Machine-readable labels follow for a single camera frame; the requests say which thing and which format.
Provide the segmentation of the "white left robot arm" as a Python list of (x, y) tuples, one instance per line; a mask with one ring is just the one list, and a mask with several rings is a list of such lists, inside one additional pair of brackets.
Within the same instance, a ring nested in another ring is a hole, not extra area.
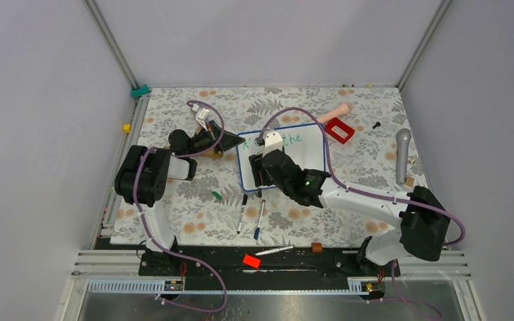
[(169, 134), (169, 147), (130, 146), (114, 179), (115, 193), (125, 203), (137, 206), (146, 234), (145, 245), (158, 251), (155, 266), (166, 275), (177, 272), (181, 258), (167, 215), (156, 203), (163, 198), (167, 180), (192, 181), (196, 156), (222, 156), (244, 144), (245, 138), (222, 129), (214, 120), (193, 135), (177, 129)]

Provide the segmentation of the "green whiteboard marker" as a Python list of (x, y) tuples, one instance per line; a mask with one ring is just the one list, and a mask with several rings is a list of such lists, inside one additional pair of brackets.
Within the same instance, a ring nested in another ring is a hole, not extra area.
[(270, 255), (270, 254), (273, 254), (273, 253), (280, 253), (280, 252), (289, 251), (289, 250), (292, 250), (292, 249), (294, 249), (294, 246), (293, 245), (288, 245), (288, 246), (284, 246), (284, 247), (277, 247), (277, 248), (267, 249), (267, 250), (264, 250), (264, 251), (259, 251), (258, 253), (255, 253), (254, 255), (255, 256)]

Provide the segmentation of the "green marker cap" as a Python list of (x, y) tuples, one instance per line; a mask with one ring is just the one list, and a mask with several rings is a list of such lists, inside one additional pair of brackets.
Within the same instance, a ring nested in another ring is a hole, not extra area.
[(211, 193), (217, 200), (221, 201), (223, 199), (223, 197), (218, 192), (212, 191)]

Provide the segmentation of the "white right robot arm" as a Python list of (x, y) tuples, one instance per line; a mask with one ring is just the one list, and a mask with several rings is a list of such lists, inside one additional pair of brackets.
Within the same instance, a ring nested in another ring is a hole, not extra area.
[(249, 157), (258, 186), (274, 185), (303, 207), (340, 209), (393, 226), (377, 237), (367, 237), (357, 254), (357, 267), (368, 276), (392, 260), (408, 255), (424, 261), (440, 259), (450, 218), (426, 187), (391, 193), (351, 184), (344, 187), (326, 171), (302, 169), (284, 152)]

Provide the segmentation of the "blue framed whiteboard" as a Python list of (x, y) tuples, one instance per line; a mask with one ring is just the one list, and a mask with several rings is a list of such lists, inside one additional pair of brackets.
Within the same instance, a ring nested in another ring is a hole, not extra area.
[[(274, 129), (281, 136), (285, 153), (302, 169), (316, 169), (324, 171), (325, 143), (320, 129), (316, 124), (299, 124)], [(241, 132), (239, 137), (245, 142), (237, 146), (238, 163), (240, 167), (240, 181), (245, 192), (254, 192), (258, 189), (271, 189), (272, 185), (257, 186), (252, 174), (249, 157), (260, 154), (264, 148), (258, 146), (255, 139), (257, 130)]]

